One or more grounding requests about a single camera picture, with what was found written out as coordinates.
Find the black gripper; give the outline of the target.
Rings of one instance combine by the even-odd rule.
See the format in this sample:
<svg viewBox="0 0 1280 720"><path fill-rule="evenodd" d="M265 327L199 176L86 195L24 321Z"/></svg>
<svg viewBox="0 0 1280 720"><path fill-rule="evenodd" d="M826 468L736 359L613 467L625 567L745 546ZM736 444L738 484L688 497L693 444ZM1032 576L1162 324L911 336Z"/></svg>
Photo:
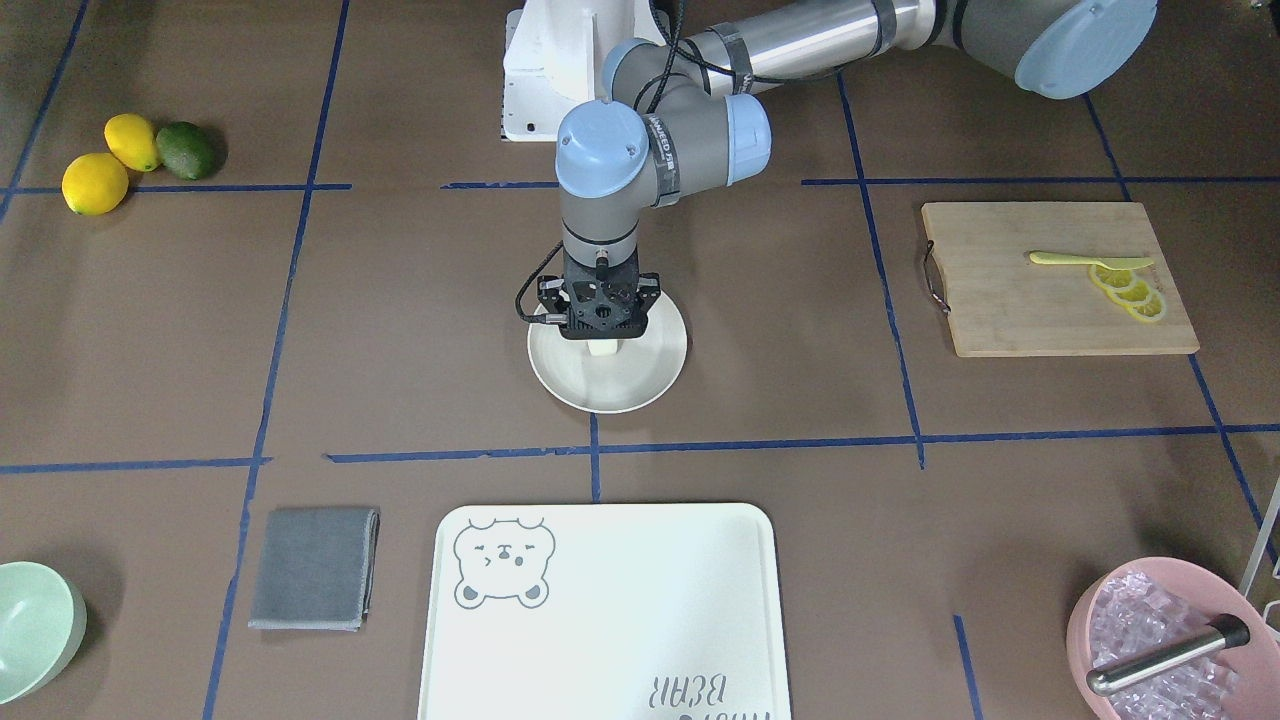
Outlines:
<svg viewBox="0 0 1280 720"><path fill-rule="evenodd" d="M662 296L660 277L634 255L617 266L564 260L563 275L538 277L538 301L564 340L636 340Z"/></svg>

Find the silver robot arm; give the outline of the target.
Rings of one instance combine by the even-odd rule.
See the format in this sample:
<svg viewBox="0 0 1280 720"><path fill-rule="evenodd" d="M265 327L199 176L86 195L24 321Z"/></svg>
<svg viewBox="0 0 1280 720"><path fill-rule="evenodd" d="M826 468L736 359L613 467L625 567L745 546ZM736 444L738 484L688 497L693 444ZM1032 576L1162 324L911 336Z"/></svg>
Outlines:
<svg viewBox="0 0 1280 720"><path fill-rule="evenodd" d="M630 38L607 54L603 95L567 111L556 136L558 275L530 277L549 325L568 341L645 334L663 299L643 272L645 208L730 187L772 154L759 94L838 74L900 49L941 44L1050 99L1089 92L1140 46L1155 1L795 1L666 44Z"/></svg>

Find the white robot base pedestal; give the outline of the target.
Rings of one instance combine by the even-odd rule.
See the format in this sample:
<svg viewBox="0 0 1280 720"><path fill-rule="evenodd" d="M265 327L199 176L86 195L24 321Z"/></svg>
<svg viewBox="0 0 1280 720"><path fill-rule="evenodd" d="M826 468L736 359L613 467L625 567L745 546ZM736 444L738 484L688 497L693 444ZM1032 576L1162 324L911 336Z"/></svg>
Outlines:
<svg viewBox="0 0 1280 720"><path fill-rule="evenodd" d="M509 12L502 138L554 141L570 110L603 95L605 56L631 38L662 41L649 1L526 1Z"/></svg>

